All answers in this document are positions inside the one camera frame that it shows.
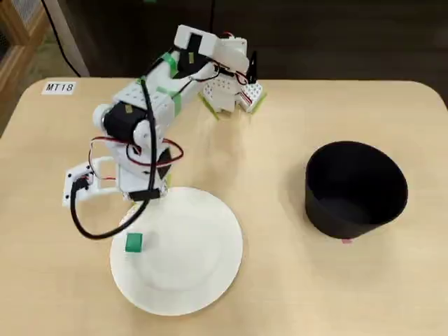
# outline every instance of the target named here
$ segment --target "paper plate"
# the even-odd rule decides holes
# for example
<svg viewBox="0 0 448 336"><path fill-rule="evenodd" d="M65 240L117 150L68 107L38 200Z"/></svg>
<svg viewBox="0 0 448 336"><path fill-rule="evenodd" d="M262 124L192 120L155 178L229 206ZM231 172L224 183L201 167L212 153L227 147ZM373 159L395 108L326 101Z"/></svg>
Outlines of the paper plate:
<svg viewBox="0 0 448 336"><path fill-rule="evenodd" d="M140 253L125 252L128 233L143 235ZM171 188L113 238L111 270L121 293L138 308L178 316L224 294L242 255L242 231L226 204L202 190Z"/></svg>

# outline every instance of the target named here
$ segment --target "robotic arm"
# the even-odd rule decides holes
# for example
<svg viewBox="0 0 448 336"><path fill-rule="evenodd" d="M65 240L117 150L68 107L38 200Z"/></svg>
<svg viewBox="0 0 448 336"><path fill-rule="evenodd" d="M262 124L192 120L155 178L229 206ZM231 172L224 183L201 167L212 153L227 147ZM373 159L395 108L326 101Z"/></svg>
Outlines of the robotic arm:
<svg viewBox="0 0 448 336"><path fill-rule="evenodd" d="M163 196L171 165L183 155L181 148L164 135L183 106L200 93L214 113L234 111L236 104L251 112L263 97L263 88L256 79L247 80L250 66L246 49L246 40L242 38L218 38L205 31L179 26L174 47L151 66L146 78L119 91L113 98L114 104L102 104L95 109L93 123L104 136L92 141L105 141L112 157L91 160L89 155L88 162L69 169L63 204L73 205L74 196L76 200L86 200L114 192L122 192L134 201ZM151 132L149 112L152 112L155 134ZM176 146L181 154L173 158L170 146ZM95 169L106 160L117 164L113 188L101 188L100 180L104 178ZM153 165L156 174L153 187L148 188ZM83 187L73 194L74 183L79 181Z"/></svg>

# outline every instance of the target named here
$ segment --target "wooden table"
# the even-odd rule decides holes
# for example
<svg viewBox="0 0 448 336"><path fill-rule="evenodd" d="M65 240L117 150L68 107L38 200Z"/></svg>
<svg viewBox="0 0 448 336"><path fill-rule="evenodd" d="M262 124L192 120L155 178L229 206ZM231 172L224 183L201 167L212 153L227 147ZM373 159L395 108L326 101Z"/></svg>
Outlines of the wooden table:
<svg viewBox="0 0 448 336"><path fill-rule="evenodd" d="M196 101L169 137L185 148L176 186L226 202L244 231L229 291L195 314L163 318L116 288L108 241L81 237L62 208L64 172L98 135L92 112L129 79L77 80L72 96L23 95L0 140L0 335L448 335L448 112L422 84L263 81L255 115L214 117ZM304 169L320 146L362 141L390 155L409 202L351 244L304 215ZM120 195L80 204L91 230L116 225Z"/></svg>

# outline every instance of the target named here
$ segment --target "wire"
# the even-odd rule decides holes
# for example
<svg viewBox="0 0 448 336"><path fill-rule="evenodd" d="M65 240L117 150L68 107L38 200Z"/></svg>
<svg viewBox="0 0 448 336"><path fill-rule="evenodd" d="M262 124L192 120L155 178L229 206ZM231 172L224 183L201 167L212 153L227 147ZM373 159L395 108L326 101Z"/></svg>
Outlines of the wire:
<svg viewBox="0 0 448 336"><path fill-rule="evenodd" d="M190 81L189 81L188 83L186 83L183 87L181 87L181 89L180 89L177 93L175 93L175 94L171 97L171 99L174 100L174 98L176 98L177 96L179 96L179 95L182 93L182 91L184 91L184 90L187 88L187 86L189 86L189 84L190 84L192 81L193 81L193 80L190 79Z"/></svg>
<svg viewBox="0 0 448 336"><path fill-rule="evenodd" d="M243 73L241 73L241 72L239 72L239 71L236 71L236 72L235 72L235 77L237 77L237 81L238 81L238 83L239 83L240 85L243 85L243 86L247 85L248 80L247 80L247 77L246 77Z"/></svg>
<svg viewBox="0 0 448 336"><path fill-rule="evenodd" d="M42 6L43 6L43 9L45 10L45 12L46 12L46 14L48 16L48 21L50 21L50 25L51 25L51 28L53 30L53 34L56 37L56 42L57 42L57 45L59 46L59 50L61 52L62 58L64 58L64 61L67 63L67 65L70 67L70 69L77 75L77 77L81 77L79 72L77 72L75 67L70 63L69 59L65 55L64 49L63 49L62 44L61 44L61 40L59 39L59 35L57 34L56 26L55 26L55 23L53 22L53 19L51 18L50 11L48 10L47 4L45 3L44 0L41 0L41 3L42 3Z"/></svg>
<svg viewBox="0 0 448 336"><path fill-rule="evenodd" d="M146 87L146 81L144 78L141 78L140 81L141 88L143 90L143 95L145 97L146 102L146 119L149 122L149 129L150 129L150 140L151 140L151 162L157 161L157 139L156 139L156 133L155 133L155 119L153 110L151 108L151 101L149 98L148 88ZM154 182L155 182L155 172L156 172L156 166L152 165L149 170L149 182L148 182L148 192L153 191L154 189ZM112 237L126 228L128 228L133 222L140 217L140 215L143 213L143 211L146 209L150 202L150 198L145 199L140 207L134 212L134 214L128 218L122 225L116 227L115 229L112 229L108 232L101 233L101 234L92 234L84 229L84 227L81 225L81 222L79 221L78 214L76 213L76 193L81 188L88 188L88 180L86 178L79 178L75 182L73 182L73 185L71 187L70 192L70 212L71 217L73 219L73 222L75 223L76 228L78 231L86 238L88 239L94 239L94 240L100 240Z"/></svg>
<svg viewBox="0 0 448 336"><path fill-rule="evenodd" d="M181 158L183 158L183 149L177 143L175 143L174 141L169 140L169 139L163 139L163 143L175 146L179 150L180 154L177 155L176 157L173 157L172 159L170 159L168 161L157 162L156 165L155 165L157 168L171 166L173 163L175 163L175 161L179 161ZM132 157L130 157L130 155L129 155L129 147L130 147L130 143L126 145L126 157L127 157L127 159L129 161L135 163L136 165L143 166L143 167L151 167L151 166L153 166L152 163L140 162L140 161L137 161L137 160L133 159Z"/></svg>
<svg viewBox="0 0 448 336"><path fill-rule="evenodd" d="M120 141L117 140L115 138L111 138L109 136L96 136L95 138L93 138L92 140L90 140L90 149L89 149L89 155L88 155L88 161L89 161L89 166L93 172L93 174L100 180L115 180L115 177L102 177L97 173L97 170L95 169L95 166L93 165L93 161L92 161L92 153L93 153L93 143L96 141L110 141L110 142L117 142L120 144L126 144L124 141Z"/></svg>
<svg viewBox="0 0 448 336"><path fill-rule="evenodd" d="M197 81L198 83L203 83L203 82L207 82L207 81L210 81L212 79L215 79L216 77L219 76L220 73L221 73L221 68L218 65L218 71L212 77L208 77L208 78L193 78L193 77L190 77L190 79L192 79L193 81Z"/></svg>
<svg viewBox="0 0 448 336"><path fill-rule="evenodd" d="M243 91L240 91L240 94L243 98L245 98L245 100L249 103L249 105L252 104L252 99L246 93L244 93Z"/></svg>

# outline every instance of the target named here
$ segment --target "black container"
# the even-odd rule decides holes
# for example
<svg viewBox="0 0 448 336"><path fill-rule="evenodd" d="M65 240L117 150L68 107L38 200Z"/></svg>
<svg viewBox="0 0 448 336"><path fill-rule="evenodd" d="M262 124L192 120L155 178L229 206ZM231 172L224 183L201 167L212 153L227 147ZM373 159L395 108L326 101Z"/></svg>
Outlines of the black container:
<svg viewBox="0 0 448 336"><path fill-rule="evenodd" d="M305 209L313 225L334 238L361 236L401 214L407 183L392 159L369 145L329 143L309 159Z"/></svg>

